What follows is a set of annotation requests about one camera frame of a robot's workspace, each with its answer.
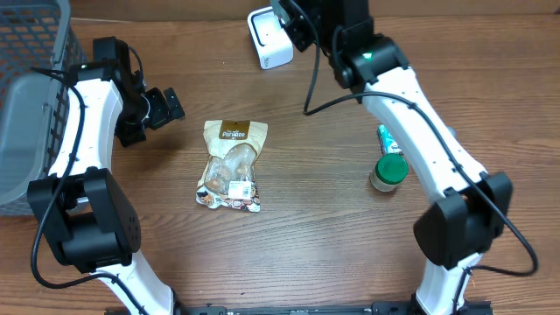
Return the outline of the brown snack pouch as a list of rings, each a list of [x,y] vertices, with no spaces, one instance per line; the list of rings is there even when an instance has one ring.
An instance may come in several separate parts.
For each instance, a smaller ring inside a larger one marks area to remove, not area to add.
[[[211,209],[261,211],[255,163],[268,135],[264,122],[212,120],[203,137],[209,159],[198,182],[196,201]]]

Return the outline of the teal tissue pack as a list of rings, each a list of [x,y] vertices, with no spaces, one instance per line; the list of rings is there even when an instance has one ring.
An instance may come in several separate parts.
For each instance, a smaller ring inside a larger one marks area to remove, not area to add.
[[[403,152],[393,138],[392,134],[389,132],[387,127],[381,124],[377,129],[377,136],[379,138],[380,146],[381,146],[381,153],[383,155],[387,154],[398,154],[402,155]]]

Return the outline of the green lid jar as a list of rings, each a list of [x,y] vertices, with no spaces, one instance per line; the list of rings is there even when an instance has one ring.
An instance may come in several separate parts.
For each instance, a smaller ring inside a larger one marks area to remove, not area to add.
[[[370,173],[370,182],[380,192],[394,191],[408,176],[406,159],[395,153],[382,156]]]

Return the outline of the yellow dish soap bottle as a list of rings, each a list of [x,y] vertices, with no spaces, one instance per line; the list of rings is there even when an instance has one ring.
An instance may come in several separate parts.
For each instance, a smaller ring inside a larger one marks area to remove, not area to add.
[[[454,128],[448,126],[447,129],[450,131],[450,133],[451,133],[451,135],[452,135],[453,137],[456,137],[456,136],[457,136],[457,133],[456,133],[456,131],[455,131]]]

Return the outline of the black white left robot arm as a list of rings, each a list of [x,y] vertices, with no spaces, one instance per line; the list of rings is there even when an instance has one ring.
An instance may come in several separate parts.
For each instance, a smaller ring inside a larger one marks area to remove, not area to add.
[[[172,88],[144,84],[144,71],[132,71],[137,52],[115,38],[94,41],[94,60],[66,71],[40,68],[68,91],[69,113],[62,145],[49,174],[30,182],[27,199],[38,221],[31,249],[31,273],[50,289],[56,283],[39,273],[39,245],[74,266],[81,278],[61,289],[98,279],[122,301],[128,314],[184,314],[175,291],[147,262],[137,212],[111,173],[115,140],[124,147],[182,119],[185,112]]]

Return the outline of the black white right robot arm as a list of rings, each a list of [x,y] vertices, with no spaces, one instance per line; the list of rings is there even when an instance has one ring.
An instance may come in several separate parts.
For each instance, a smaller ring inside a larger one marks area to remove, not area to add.
[[[396,42],[374,30],[365,1],[290,1],[272,10],[299,51],[328,57],[339,85],[383,123],[400,145],[429,202],[413,232],[426,257],[407,302],[375,302],[375,314],[489,314],[465,298],[482,256],[509,226],[513,186],[489,174],[448,130]]]

